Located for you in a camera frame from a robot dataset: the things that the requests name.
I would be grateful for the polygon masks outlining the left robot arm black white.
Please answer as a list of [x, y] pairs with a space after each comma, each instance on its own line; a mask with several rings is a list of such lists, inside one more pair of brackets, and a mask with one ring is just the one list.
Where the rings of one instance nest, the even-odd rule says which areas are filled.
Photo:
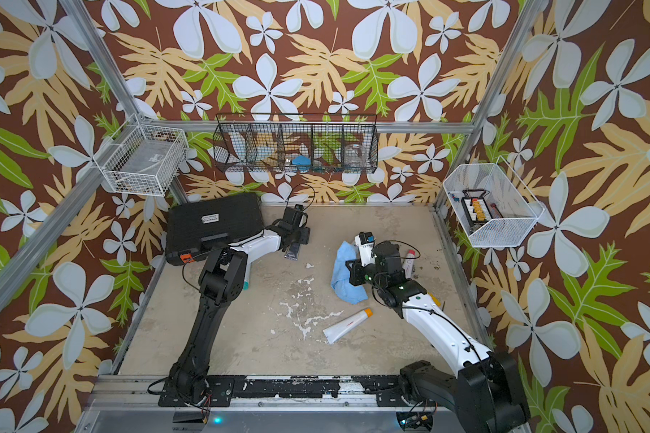
[[161, 407], [187, 406], [199, 410], [209, 405], [209, 362], [221, 321], [247, 287], [254, 261], [308, 243], [306, 209], [302, 204], [287, 206], [281, 218], [254, 236], [214, 247], [204, 254], [204, 267], [198, 279], [199, 308], [188, 341], [165, 377], [162, 391], [147, 390], [160, 397]]

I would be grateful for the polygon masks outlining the silver purple toothpaste tube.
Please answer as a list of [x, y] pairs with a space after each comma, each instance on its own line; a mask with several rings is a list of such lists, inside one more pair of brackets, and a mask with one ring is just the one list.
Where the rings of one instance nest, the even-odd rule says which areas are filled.
[[290, 245], [285, 250], [285, 258], [288, 260], [297, 261], [299, 257], [300, 249], [301, 249], [301, 245], [299, 243], [292, 243], [292, 245]]

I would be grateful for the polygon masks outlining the blue microfiber cloth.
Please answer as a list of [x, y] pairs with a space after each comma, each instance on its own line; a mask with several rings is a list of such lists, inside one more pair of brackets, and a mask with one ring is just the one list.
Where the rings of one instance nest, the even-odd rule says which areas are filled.
[[363, 286], [350, 283], [351, 272], [347, 267], [349, 261], [358, 259], [357, 249], [354, 245], [343, 242], [337, 250], [333, 267], [330, 286], [341, 301], [356, 305], [368, 299], [368, 294]]

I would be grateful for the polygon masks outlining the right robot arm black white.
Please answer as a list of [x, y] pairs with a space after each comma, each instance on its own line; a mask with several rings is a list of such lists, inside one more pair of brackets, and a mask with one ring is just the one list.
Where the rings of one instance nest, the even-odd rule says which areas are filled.
[[427, 361], [401, 369], [398, 389], [413, 407], [429, 403], [452, 411], [467, 432], [509, 432], [530, 419], [516, 361], [481, 344], [450, 319], [420, 283], [407, 277], [400, 248], [377, 243], [373, 234], [355, 238], [359, 253], [348, 260], [350, 283], [369, 284], [374, 297], [416, 328], [451, 368]]

